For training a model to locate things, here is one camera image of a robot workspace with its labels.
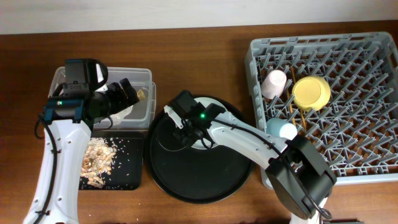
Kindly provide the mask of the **white tissue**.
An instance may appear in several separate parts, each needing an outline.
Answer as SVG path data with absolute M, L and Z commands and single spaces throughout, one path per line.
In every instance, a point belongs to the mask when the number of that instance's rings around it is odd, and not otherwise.
M 132 105 L 132 106 L 130 106 L 130 107 L 128 107 L 128 108 L 116 113 L 116 114 L 112 114 L 111 118 L 112 119 L 116 119 L 116 120 L 124 119 L 127 115 L 129 115 L 131 113 L 133 107 L 134 106 Z

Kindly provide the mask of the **food scraps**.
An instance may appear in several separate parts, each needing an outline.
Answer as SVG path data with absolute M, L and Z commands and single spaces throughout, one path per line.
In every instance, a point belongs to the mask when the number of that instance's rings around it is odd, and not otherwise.
M 83 156 L 81 190 L 132 190 L 127 138 L 91 138 Z

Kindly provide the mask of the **light blue cup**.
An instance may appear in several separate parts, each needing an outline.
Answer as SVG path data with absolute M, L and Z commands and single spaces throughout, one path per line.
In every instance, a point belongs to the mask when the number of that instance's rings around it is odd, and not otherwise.
M 266 133 L 273 136 L 293 140 L 298 135 L 297 128 L 283 119 L 271 118 L 266 122 L 266 125 Z

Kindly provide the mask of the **pink cup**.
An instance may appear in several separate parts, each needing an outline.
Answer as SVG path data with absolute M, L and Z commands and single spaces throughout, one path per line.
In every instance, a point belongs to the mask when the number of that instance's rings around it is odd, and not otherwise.
M 271 71 L 261 84 L 262 96 L 272 100 L 275 96 L 279 97 L 287 81 L 286 74 L 281 70 Z

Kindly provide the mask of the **wooden chopstick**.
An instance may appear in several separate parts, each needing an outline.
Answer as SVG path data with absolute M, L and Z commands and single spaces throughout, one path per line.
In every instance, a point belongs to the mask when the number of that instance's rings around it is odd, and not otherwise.
M 290 68 L 290 71 L 291 71 L 291 75 L 292 75 L 292 81 L 293 81 L 293 83 L 295 83 L 296 81 L 295 81 L 294 68 L 291 67 L 291 68 Z M 287 99 L 289 99 L 289 98 L 290 98 L 290 91 L 289 91 L 289 88 L 286 89 L 286 95 L 287 95 Z M 294 126 L 297 126 L 297 125 L 296 125 L 296 122 L 295 122 L 295 115 L 293 114 L 294 111 L 293 111 L 293 107 L 292 107 L 292 102 L 289 103 L 289 111 L 290 111 L 290 115 L 292 115 L 292 124 L 293 124 Z
M 304 117 L 304 112 L 301 109 L 299 109 L 299 111 L 300 111 L 300 117 L 301 117 L 301 120 L 302 120 L 303 129 L 304 129 L 304 131 L 307 131 L 307 122 L 306 122 L 305 117 Z

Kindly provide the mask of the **yellow bowl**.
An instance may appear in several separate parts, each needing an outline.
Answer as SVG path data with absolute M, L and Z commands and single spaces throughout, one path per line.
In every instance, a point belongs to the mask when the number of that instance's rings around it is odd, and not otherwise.
M 303 111 L 318 111 L 329 102 L 331 89 L 322 77 L 308 76 L 301 78 L 293 87 L 294 104 Z

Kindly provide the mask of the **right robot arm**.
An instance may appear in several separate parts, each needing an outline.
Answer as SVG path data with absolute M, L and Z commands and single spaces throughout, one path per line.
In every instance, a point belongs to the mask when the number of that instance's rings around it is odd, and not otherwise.
M 197 141 L 205 149 L 225 146 L 261 166 L 280 202 L 296 217 L 332 219 L 322 202 L 330 196 L 336 176 L 307 138 L 272 136 L 214 103 L 197 103 L 188 110 L 165 106 L 164 111 L 189 146 Z

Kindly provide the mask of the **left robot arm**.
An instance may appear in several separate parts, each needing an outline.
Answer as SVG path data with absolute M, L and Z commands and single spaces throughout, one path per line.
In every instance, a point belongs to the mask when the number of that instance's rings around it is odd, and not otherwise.
M 108 83 L 108 76 L 99 60 L 65 61 L 65 81 L 38 117 L 44 157 L 24 223 L 78 223 L 78 186 L 93 126 L 139 101 L 127 78 Z

